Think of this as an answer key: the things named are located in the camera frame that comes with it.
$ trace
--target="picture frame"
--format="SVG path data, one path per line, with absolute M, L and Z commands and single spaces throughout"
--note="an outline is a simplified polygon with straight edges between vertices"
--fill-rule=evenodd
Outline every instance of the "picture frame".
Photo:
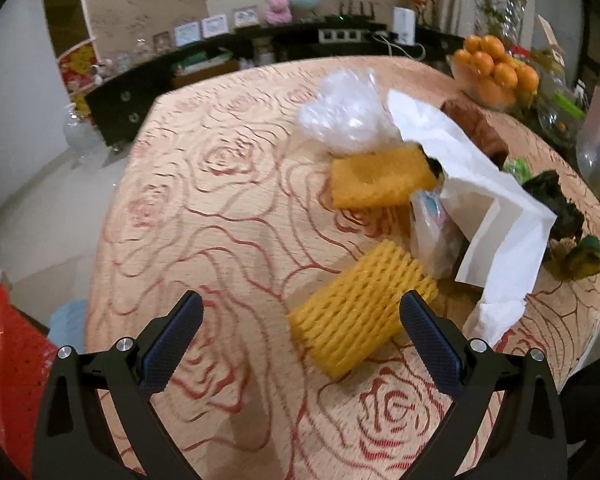
M 250 6 L 243 7 L 241 9 L 234 10 L 234 27 L 254 27 L 260 24 L 260 17 L 258 15 L 258 7 Z
M 173 37 L 177 47 L 200 41 L 200 22 L 190 22 L 173 29 Z
M 154 52 L 158 55 L 167 53 L 173 48 L 171 43 L 171 33 L 168 31 L 154 35 Z
M 204 38 L 213 38 L 228 33 L 229 21 L 226 14 L 216 14 L 202 20 L 202 36 Z

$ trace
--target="crumpled tissue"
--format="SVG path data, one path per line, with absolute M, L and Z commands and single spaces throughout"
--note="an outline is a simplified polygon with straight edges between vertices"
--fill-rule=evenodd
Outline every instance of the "crumpled tissue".
M 556 216 L 442 111 L 396 90 L 388 106 L 402 140 L 442 165 L 440 202 L 470 241 L 456 281 L 484 288 L 462 332 L 493 347 L 524 314 Z

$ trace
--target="blue gripper pad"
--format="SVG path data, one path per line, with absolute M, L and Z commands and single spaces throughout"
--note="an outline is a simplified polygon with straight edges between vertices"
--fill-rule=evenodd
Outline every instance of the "blue gripper pad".
M 142 380 L 138 384 L 138 389 L 147 400 L 167 387 L 202 324 L 202 314 L 202 298 L 194 292 L 147 352 L 142 360 Z
M 436 383 L 436 388 L 453 400 L 458 400 L 464 387 L 462 361 L 428 310 L 429 307 L 417 292 L 407 292 L 400 300 L 400 322 Z

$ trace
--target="red plastic basket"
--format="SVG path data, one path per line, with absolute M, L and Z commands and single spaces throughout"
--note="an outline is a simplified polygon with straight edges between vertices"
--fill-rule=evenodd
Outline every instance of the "red plastic basket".
M 40 400 L 57 352 L 0 285 L 0 446 L 28 478 Z

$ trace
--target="clear plastic bag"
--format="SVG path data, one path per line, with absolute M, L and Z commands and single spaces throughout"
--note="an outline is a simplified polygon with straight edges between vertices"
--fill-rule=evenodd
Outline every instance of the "clear plastic bag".
M 453 272 L 464 235 L 440 203 L 440 191 L 411 195 L 411 254 L 437 280 Z
M 372 152 L 400 142 L 400 133 L 382 106 L 373 70 L 338 70 L 320 85 L 318 99 L 303 105 L 298 122 L 336 156 Z

